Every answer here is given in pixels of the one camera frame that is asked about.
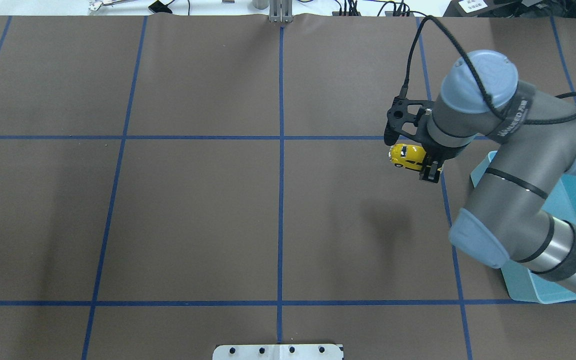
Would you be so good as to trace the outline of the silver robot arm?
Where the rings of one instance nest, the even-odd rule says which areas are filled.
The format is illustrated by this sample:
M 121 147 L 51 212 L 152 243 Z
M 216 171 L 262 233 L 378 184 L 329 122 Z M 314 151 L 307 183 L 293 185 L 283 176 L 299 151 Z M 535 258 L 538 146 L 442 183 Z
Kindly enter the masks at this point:
M 543 210 L 560 178 L 576 176 L 576 105 L 520 80 L 504 54 L 476 50 L 443 79 L 427 128 L 450 150 L 477 135 L 499 145 L 450 243 L 490 268 L 522 264 L 576 293 L 576 224 Z

